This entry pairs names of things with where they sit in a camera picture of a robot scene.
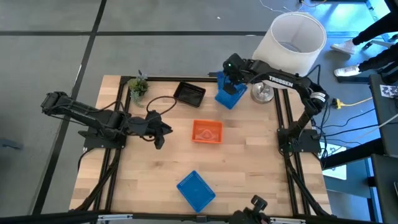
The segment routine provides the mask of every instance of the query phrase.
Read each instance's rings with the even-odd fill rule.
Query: wooden tabletop
[[[97,108],[116,99],[120,76],[106,75],[98,95]],[[128,137],[122,150],[111,211],[126,213],[194,214],[176,185],[196,170],[215,192],[215,199],[201,212],[205,215],[231,215],[236,210],[252,207],[250,199],[257,194],[267,200],[268,215],[291,215],[285,165],[278,153],[276,130],[279,127],[275,101],[259,105],[247,91],[232,110],[214,99],[217,83],[193,82],[206,89],[199,108],[183,103],[162,115],[173,133],[165,136],[165,144],[156,150],[153,142]],[[172,96],[178,82],[149,82],[149,91],[142,104],[157,96]],[[123,94],[126,97],[127,87]],[[303,105],[298,94],[289,91],[294,119]],[[160,99],[150,106],[161,112],[173,99]],[[145,116],[146,109],[130,105],[133,116]],[[223,122],[223,143],[192,142],[194,119]],[[98,182],[104,149],[95,149],[82,160],[70,208],[79,206]],[[305,183],[321,206],[330,212],[328,196],[319,162],[311,154],[301,153]],[[104,208],[108,186],[103,191]],[[302,211],[299,188],[296,186],[299,211]]]

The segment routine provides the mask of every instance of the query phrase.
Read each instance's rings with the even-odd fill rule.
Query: potted plant
[[[148,83],[146,80],[148,77],[146,74],[142,74],[140,70],[138,70],[138,74],[139,76],[129,81],[129,88],[131,91],[130,97],[137,106],[143,107],[139,102],[148,90]]]

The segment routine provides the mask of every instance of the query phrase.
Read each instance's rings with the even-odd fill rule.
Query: person
[[[396,31],[398,31],[398,16],[390,12],[374,24],[370,25],[367,29],[360,32],[357,37],[351,40],[347,40],[346,42],[343,42],[341,44],[333,44],[330,47],[333,50],[353,55],[358,51],[359,44],[370,41],[378,35]],[[398,44],[395,44],[392,45],[389,49],[379,53],[377,56],[370,58],[369,60],[366,60],[359,65],[336,69],[335,76],[349,77],[353,75],[358,75],[361,72],[369,69],[381,68],[397,59]]]

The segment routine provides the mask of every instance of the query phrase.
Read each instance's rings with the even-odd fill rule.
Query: orange bowl
[[[223,142],[223,123],[194,119],[192,141],[221,144]]]

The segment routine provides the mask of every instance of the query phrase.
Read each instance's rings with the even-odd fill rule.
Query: black tray
[[[197,108],[200,106],[205,93],[206,89],[204,88],[186,82],[180,82],[174,93],[174,97],[183,103]]]

